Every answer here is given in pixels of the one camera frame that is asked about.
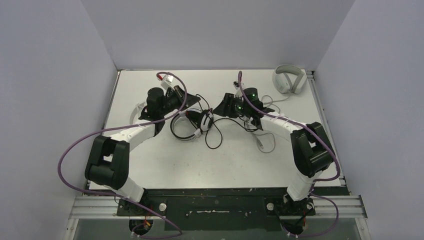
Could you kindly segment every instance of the metal frame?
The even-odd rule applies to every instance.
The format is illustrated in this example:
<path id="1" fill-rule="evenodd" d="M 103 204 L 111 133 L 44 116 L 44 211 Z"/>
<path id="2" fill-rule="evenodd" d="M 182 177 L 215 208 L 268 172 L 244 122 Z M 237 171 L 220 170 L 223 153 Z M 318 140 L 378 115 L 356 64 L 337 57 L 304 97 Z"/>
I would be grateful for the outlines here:
<path id="1" fill-rule="evenodd" d="M 112 102 L 114 100 L 115 91 L 118 85 L 121 71 L 122 70 L 118 70 L 118 73 L 117 73 L 115 85 L 113 88 L 112 95 L 110 97 L 109 108 L 106 114 L 103 127 L 106 125 L 108 120 L 108 116 L 111 110 Z M 315 100 L 315 104 L 318 109 L 319 116 L 321 118 L 321 123 L 328 134 L 328 138 L 331 144 L 334 146 L 334 151 L 336 156 L 338 156 L 335 150 L 336 148 L 335 143 L 333 141 L 333 138 L 328 126 L 327 118 L 325 116 L 324 109 L 321 105 L 321 101 L 317 93 L 315 79 L 314 79 L 314 72 L 306 71 L 306 73 L 308 76 L 308 82 L 309 82 L 310 88 L 312 90 L 312 95 Z M 336 188 L 346 188 L 346 181 L 343 174 L 340 176 L 340 182 L 342 187 L 336 187 Z M 203 195 L 203 197 L 214 197 L 214 196 Z M 337 204 L 339 208 L 340 218 L 355 219 L 356 225 L 359 231 L 359 235 L 362 240 L 371 239 L 371 235 L 369 233 L 368 226 L 366 223 L 367 214 L 366 214 L 361 196 L 353 196 L 353 195 L 328 196 L 327 195 L 326 197 L 330 198 Z M 308 218 L 327 219 L 327 218 L 334 218 L 336 216 L 336 210 L 330 202 L 320 198 L 313 198 L 313 201 L 315 205 L 316 215 L 308 216 Z M 76 197 L 74 204 L 72 206 L 71 213 L 69 215 L 69 221 L 65 231 L 64 239 L 65 240 L 74 239 L 74 236 L 78 227 L 79 219 L 134 219 L 136 220 L 136 219 L 145 218 L 144 216 L 118 216 L 116 214 L 118 207 L 119 205 L 118 203 L 115 202 L 115 199 L 109 196 L 78 196 Z M 294 218 L 298 218 L 298 216 L 280 216 L 280 219 L 294 219 Z M 159 219 L 159 217 L 147 216 L 146 219 L 157 220 Z"/>

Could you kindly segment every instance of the white tabletop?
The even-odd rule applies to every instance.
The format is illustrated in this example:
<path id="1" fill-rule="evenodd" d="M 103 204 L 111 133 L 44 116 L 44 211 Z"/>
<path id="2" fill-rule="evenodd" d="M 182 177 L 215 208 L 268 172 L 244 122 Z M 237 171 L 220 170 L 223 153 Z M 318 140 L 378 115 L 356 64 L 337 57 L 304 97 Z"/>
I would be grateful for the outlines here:
<path id="1" fill-rule="evenodd" d="M 246 88 L 254 87 L 259 97 L 270 95 L 274 100 L 284 99 L 272 84 L 272 70 L 242 70 Z M 128 125 L 130 115 L 137 103 L 145 102 L 150 88 L 160 87 L 156 79 L 157 70 L 123 70 L 107 118 L 106 128 Z M 180 77 L 190 94 L 200 94 L 212 108 L 218 106 L 225 93 L 234 93 L 233 82 L 239 70 L 173 70 Z M 320 122 L 314 97 L 307 82 L 298 95 L 276 103 L 282 113 L 304 122 Z M 167 121 L 160 134 L 130 153 L 129 176 L 147 189 L 193 189 L 193 188 L 272 188 L 288 187 L 296 173 L 292 146 L 276 136 L 276 148 L 272 153 L 258 150 L 254 138 L 235 123 L 222 120 L 216 123 L 223 134 L 223 143 L 216 150 L 205 145 L 205 136 L 194 141 L 176 139 Z M 193 132 L 186 121 L 175 127 L 180 135 Z M 116 132 L 107 132 L 109 136 Z M 260 138 L 264 150 L 272 148 L 272 137 Z M 219 134 L 212 127 L 208 143 L 216 146 Z M 334 163 L 323 172 L 321 178 L 336 174 Z M 338 179 L 318 182 L 316 186 L 340 186 Z M 105 189 L 95 183 L 90 189 Z"/>

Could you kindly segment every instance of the gray wall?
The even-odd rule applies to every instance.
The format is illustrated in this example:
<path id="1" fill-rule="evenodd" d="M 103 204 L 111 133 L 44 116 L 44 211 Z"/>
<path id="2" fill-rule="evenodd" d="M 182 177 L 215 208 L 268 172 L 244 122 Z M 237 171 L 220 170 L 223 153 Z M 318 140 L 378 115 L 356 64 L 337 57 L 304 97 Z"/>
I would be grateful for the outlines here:
<path id="1" fill-rule="evenodd" d="M 316 71 L 375 240 L 423 239 L 424 1 L 356 0 Z"/>
<path id="2" fill-rule="evenodd" d="M 315 69 L 354 0 L 81 0 L 118 69 Z"/>
<path id="3" fill-rule="evenodd" d="M 116 68 L 79 0 L 0 3 L 0 239 L 62 239 L 76 192 L 61 153 L 101 128 Z M 66 159 L 78 186 L 90 142 Z"/>

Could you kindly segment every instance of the table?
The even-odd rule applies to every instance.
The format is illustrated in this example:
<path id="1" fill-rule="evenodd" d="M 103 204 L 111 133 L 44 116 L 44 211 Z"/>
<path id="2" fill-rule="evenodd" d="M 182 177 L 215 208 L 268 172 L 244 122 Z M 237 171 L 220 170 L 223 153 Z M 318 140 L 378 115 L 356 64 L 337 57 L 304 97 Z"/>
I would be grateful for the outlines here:
<path id="1" fill-rule="evenodd" d="M 270 95 L 274 100 L 286 98 L 272 83 L 271 69 L 246 69 L 243 71 L 245 87 L 258 89 L 259 97 Z M 160 87 L 156 79 L 158 70 L 122 70 L 115 86 L 105 128 L 128 125 L 130 115 L 137 103 L 146 100 L 150 88 Z M 180 77 L 190 94 L 202 95 L 212 108 L 218 106 L 225 93 L 234 93 L 233 82 L 238 69 L 232 70 L 172 70 Z M 282 113 L 291 119 L 304 122 L 320 122 L 320 115 L 308 83 L 298 95 L 275 103 Z M 151 138 L 130 153 L 129 176 L 146 189 L 209 189 L 209 188 L 273 188 L 288 187 L 296 173 L 292 146 L 276 136 L 276 148 L 272 153 L 258 150 L 254 138 L 231 121 L 216 123 L 223 134 L 223 143 L 216 150 L 207 148 L 205 136 L 194 141 L 176 139 L 170 131 L 170 121 L 160 134 Z M 179 122 L 178 134 L 193 132 L 186 122 Z M 116 133 L 105 133 L 106 136 Z M 216 146 L 219 134 L 212 128 L 208 143 Z M 260 138 L 264 150 L 272 148 L 269 135 Z M 321 178 L 336 174 L 334 163 L 324 171 Z M 316 186 L 340 186 L 338 179 L 318 182 Z M 91 190 L 105 187 L 90 183 Z"/>

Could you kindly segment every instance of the black headphones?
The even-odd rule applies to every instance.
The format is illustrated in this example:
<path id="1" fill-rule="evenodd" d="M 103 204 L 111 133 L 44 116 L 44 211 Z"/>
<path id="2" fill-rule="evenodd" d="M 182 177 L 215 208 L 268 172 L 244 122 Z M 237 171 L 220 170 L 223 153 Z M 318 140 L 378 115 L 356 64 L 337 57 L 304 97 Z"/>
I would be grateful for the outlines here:
<path id="1" fill-rule="evenodd" d="M 193 134 L 189 136 L 184 136 L 184 137 L 178 136 L 175 134 L 174 125 L 177 122 L 177 120 L 180 118 L 187 118 L 190 121 L 190 123 L 193 125 L 193 127 L 196 128 Z M 212 114 L 212 109 L 201 110 L 197 107 L 191 107 L 175 115 L 172 118 L 169 127 L 171 129 L 171 133 L 177 139 L 182 141 L 191 141 L 199 137 L 200 135 L 202 135 L 203 132 L 207 132 L 211 128 L 213 122 L 214 122 L 214 115 Z"/>

